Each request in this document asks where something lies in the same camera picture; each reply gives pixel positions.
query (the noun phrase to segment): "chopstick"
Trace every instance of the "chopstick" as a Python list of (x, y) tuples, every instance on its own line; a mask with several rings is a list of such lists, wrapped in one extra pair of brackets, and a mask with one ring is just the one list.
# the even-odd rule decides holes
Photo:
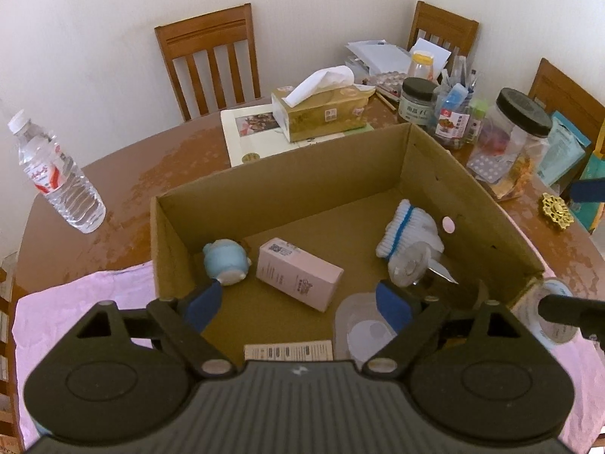
[(386, 107), (391, 109), (393, 112), (395, 112), (397, 110), (397, 107), (392, 105), (391, 102), (384, 95), (382, 95), (380, 92), (378, 92), (378, 90), (376, 91), (376, 95), (383, 102), (383, 104), (386, 105)]

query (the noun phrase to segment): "blue stripe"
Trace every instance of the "blue stripe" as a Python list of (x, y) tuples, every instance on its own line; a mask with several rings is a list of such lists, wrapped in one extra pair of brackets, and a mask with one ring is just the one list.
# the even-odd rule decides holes
[(414, 206), (410, 205), (410, 209), (405, 214), (405, 217), (403, 218), (403, 221), (399, 225), (399, 228), (397, 229), (397, 233), (395, 234), (395, 240), (392, 243), (391, 252), (386, 257), (387, 261), (389, 261), (391, 259), (391, 256), (393, 254), (395, 254), (395, 251), (397, 251), (397, 246), (399, 245), (399, 240), (401, 239), (401, 234), (403, 233), (403, 229), (405, 228), (405, 226), (410, 221), (410, 217), (412, 216), (412, 212), (414, 211), (414, 208), (415, 208)]

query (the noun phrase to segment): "photo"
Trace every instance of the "photo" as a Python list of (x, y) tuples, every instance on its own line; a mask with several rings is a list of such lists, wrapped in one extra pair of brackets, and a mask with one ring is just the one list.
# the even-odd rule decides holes
[(252, 116), (243, 116), (241, 118), (236, 118), (235, 122), (237, 124), (237, 131), (240, 133), (240, 137), (246, 137), (254, 133), (279, 127), (279, 124), (277, 124), (272, 112), (255, 114)]

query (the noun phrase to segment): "pink box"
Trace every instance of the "pink box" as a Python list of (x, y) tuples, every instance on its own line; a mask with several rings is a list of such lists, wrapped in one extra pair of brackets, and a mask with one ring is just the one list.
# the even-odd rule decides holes
[(256, 277), (306, 305), (325, 312), (344, 270), (274, 238), (263, 244)]

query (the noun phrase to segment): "black lid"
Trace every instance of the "black lid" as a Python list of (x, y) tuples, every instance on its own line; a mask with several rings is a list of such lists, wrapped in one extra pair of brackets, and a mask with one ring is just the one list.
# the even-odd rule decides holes
[(436, 83), (426, 78), (408, 77), (403, 81), (401, 88), (403, 92), (409, 93), (412, 97), (420, 100), (431, 100), (436, 86)]
[(546, 138), (551, 132), (549, 115), (524, 93), (502, 89), (495, 103), (507, 118), (530, 135)]

